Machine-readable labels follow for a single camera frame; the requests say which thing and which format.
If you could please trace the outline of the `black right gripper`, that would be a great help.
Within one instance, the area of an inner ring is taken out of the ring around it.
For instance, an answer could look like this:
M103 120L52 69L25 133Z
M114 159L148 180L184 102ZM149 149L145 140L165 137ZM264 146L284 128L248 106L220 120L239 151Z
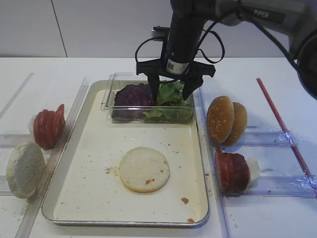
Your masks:
M152 37L147 41L162 42L160 57L148 61L137 59L136 73L147 75L154 104L157 103L159 92L159 75L188 77L180 79L180 83L183 84L182 99L184 101L202 86L203 75L214 76L215 67L213 65L194 61L202 31L202 26L153 27Z

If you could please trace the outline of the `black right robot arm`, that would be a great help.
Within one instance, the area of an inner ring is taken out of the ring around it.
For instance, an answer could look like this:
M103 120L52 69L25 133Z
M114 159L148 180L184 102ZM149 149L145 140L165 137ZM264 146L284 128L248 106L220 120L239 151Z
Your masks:
M317 95L317 4L312 0L173 0L170 27L157 27L154 39L162 42L160 58L136 61L136 73L148 78L157 95L160 77L184 84L187 99L203 84L203 76L214 76L215 62L195 61L200 46L211 32L211 21L235 26L242 21L255 25L283 53L297 71L303 88Z

